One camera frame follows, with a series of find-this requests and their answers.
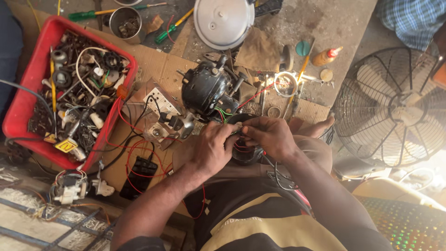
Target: pedestal fan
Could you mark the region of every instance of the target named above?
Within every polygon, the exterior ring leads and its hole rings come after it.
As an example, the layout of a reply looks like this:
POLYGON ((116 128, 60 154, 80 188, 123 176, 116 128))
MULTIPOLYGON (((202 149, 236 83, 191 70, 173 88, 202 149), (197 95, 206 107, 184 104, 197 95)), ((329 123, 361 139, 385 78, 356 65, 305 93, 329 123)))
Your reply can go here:
POLYGON ((370 164, 407 166, 446 144, 446 91, 429 80, 437 58, 409 48, 355 64, 333 106, 344 146, 370 164))

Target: red plastic crate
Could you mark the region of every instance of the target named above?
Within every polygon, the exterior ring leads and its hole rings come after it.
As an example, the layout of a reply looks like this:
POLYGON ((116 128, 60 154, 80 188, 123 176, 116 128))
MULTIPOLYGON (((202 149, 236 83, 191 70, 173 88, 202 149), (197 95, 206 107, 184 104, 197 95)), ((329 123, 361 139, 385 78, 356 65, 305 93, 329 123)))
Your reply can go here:
MULTIPOLYGON (((37 39, 36 47, 34 48, 33 55, 26 67, 23 74, 21 86, 38 92, 42 88, 42 79, 47 79, 50 76, 50 46, 55 48, 60 43, 60 38, 64 32, 70 29, 76 34, 83 35, 96 43, 105 46, 108 50, 114 51, 119 55, 122 55, 129 59, 131 68, 127 73, 123 86, 128 90, 132 86, 135 79, 136 72, 138 70, 138 63, 129 53, 122 49, 112 45, 111 43, 97 37, 96 35, 84 30, 81 26, 58 16, 48 17, 42 27, 39 38, 37 39)), ((8 113, 3 122, 3 133, 8 138, 40 138, 37 134, 28 132, 28 120, 33 115, 34 105, 37 98, 28 93, 27 91, 18 89, 14 100, 9 107, 8 113)), ((119 106, 115 106, 110 111, 105 125, 110 121, 110 128, 108 128, 108 136, 110 136, 112 127, 114 126, 118 117, 118 109, 121 109, 123 102, 120 102, 119 106)), ((93 146, 95 150, 102 150, 106 146, 105 130, 101 130, 96 144, 93 146)), ((68 154, 56 149, 52 144, 42 141, 24 141, 17 140, 18 144, 46 157, 51 162, 64 169, 74 169, 82 163, 72 163, 68 160, 68 154)), ((102 153, 92 151, 85 161, 85 165, 82 170, 88 170, 95 162, 99 161, 102 153)))

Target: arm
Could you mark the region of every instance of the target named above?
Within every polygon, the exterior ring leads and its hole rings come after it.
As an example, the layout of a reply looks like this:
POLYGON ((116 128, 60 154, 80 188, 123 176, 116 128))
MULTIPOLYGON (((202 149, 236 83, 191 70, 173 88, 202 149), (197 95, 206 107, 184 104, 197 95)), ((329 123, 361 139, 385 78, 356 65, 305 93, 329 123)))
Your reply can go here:
POLYGON ((159 237, 181 200, 220 171, 231 159, 238 136, 235 125, 210 122, 200 133, 194 158, 136 199, 122 214, 111 240, 111 250, 139 237, 159 237))
POLYGON ((242 131, 249 137, 246 145, 260 144, 286 166, 308 198, 316 219, 330 232, 356 227, 376 230, 362 204, 297 147, 285 120, 258 117, 243 125, 242 131))

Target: green wire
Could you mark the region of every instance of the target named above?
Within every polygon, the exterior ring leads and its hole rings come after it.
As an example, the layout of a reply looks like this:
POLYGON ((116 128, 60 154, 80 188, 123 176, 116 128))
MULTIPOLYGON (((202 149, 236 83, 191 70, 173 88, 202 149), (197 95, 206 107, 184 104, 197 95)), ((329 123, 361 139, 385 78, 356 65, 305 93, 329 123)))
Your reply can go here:
POLYGON ((102 81, 102 85, 100 88, 102 88, 104 86, 105 80, 107 79, 109 73, 110 73, 110 70, 107 71, 107 74, 105 75, 105 79, 102 81))
POLYGON ((214 109, 217 109, 217 110, 219 110, 220 112, 222 112, 222 113, 224 113, 224 114, 226 114, 226 115, 232 115, 232 113, 226 113, 226 112, 224 112, 220 107, 215 107, 214 109))
POLYGON ((94 78, 90 77, 90 79, 93 81, 93 83, 95 83, 95 85, 96 85, 98 88, 102 88, 102 86, 99 86, 98 83, 96 82, 96 80, 95 80, 94 78))

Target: hand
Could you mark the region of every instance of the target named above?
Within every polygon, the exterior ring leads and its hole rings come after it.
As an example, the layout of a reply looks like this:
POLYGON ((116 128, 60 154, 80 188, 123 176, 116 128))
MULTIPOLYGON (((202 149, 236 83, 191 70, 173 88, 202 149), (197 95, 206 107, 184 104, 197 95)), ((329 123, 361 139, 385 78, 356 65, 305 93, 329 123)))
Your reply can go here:
POLYGON ((261 145, 277 162, 286 163, 298 151, 286 121, 281 118, 256 117, 243 122, 247 146, 261 145))
POLYGON ((211 121, 201 129, 192 163, 208 177, 219 172, 232 157, 232 148, 239 139, 232 135, 238 126, 211 121))

